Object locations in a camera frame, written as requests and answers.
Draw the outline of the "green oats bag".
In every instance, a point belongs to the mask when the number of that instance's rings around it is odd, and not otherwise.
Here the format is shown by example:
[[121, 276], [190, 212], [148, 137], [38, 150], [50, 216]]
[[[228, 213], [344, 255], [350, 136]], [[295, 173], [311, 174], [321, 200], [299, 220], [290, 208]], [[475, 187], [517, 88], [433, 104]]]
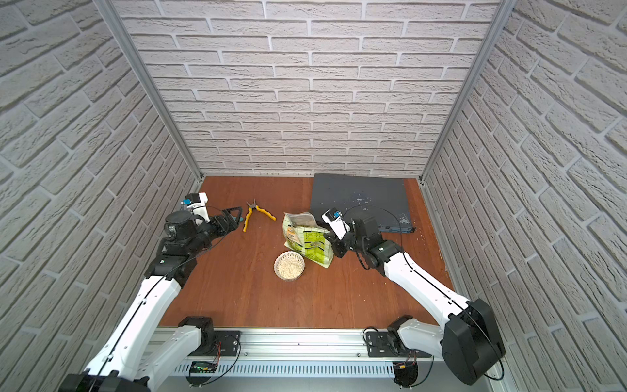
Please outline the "green oats bag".
[[334, 257], [331, 243], [325, 238], [329, 230], [319, 226], [310, 212], [285, 213], [282, 222], [284, 246], [299, 253], [323, 268], [328, 268]]

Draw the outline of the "white lattice breakfast bowl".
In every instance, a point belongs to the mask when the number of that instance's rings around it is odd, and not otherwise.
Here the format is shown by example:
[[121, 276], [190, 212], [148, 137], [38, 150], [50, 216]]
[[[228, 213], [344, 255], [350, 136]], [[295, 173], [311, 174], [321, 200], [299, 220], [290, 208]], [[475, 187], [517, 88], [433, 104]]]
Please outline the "white lattice breakfast bowl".
[[274, 273], [286, 282], [300, 278], [305, 270], [305, 259], [299, 253], [290, 251], [279, 255], [274, 262]]

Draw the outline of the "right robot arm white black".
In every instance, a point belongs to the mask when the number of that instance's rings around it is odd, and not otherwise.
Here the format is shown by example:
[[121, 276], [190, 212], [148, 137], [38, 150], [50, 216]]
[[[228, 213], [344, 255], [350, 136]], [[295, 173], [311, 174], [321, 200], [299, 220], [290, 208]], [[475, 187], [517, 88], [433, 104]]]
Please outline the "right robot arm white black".
[[375, 270], [409, 293], [434, 319], [422, 323], [404, 315], [379, 333], [383, 348], [398, 357], [424, 353], [444, 361], [465, 385], [473, 385], [506, 355], [493, 309], [454, 292], [420, 267], [404, 248], [383, 238], [374, 218], [346, 222], [336, 209], [323, 214], [325, 236], [335, 256], [357, 255], [364, 269]]

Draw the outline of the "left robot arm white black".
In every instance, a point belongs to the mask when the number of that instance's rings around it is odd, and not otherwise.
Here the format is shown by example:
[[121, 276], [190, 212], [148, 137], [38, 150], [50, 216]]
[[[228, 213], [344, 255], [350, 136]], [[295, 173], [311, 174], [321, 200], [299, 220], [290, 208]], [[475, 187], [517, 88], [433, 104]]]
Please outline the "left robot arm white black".
[[139, 292], [103, 348], [79, 374], [69, 374], [61, 391], [155, 391], [189, 355], [219, 351], [212, 319], [188, 316], [173, 336], [145, 357], [160, 320], [215, 240], [237, 230], [241, 207], [211, 217], [198, 205], [169, 214], [165, 237], [150, 262]]

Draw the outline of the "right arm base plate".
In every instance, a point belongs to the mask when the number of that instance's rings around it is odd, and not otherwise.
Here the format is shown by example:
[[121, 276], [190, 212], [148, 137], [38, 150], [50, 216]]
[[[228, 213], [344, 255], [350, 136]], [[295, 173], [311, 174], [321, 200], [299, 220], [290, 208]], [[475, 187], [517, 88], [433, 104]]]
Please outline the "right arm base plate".
[[367, 328], [362, 331], [362, 339], [369, 358], [429, 358], [429, 354], [406, 348], [400, 339], [387, 331]]

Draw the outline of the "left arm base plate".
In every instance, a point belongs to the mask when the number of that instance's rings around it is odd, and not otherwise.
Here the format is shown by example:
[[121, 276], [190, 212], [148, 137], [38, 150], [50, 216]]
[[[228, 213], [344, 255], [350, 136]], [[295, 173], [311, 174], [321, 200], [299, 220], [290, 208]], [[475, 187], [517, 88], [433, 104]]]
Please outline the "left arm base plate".
[[213, 341], [202, 343], [190, 356], [236, 357], [240, 348], [242, 332], [239, 330], [218, 330], [213, 334]]

